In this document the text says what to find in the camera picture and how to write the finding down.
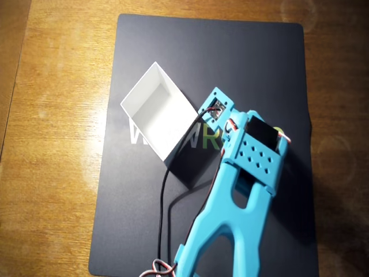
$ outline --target light blue robotic arm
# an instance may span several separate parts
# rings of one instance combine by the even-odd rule
[[[203,119],[214,132],[223,130],[222,160],[206,206],[195,219],[186,244],[177,251],[176,276],[197,276],[201,255],[218,236],[225,235],[234,242],[233,276],[256,277],[259,245],[288,141],[256,111],[236,110],[234,102],[218,88],[198,112],[209,107],[218,110],[206,113]],[[248,197],[246,208],[234,203],[234,189]]]

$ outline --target white box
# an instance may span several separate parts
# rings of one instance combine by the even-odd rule
[[[131,89],[121,106],[167,166],[197,116],[193,106],[157,62]]]

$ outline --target black mat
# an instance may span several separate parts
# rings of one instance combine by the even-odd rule
[[[257,110],[292,139],[261,243],[260,276],[318,276],[302,27],[134,15],[118,20],[90,272],[136,277],[156,258],[165,165],[141,135],[131,133],[119,105],[154,61],[195,109],[217,86],[238,110]],[[214,144],[203,132],[200,125],[167,181],[164,260],[172,261],[183,243],[219,158],[219,141]],[[231,276],[232,261],[231,243],[220,238],[197,273]]]

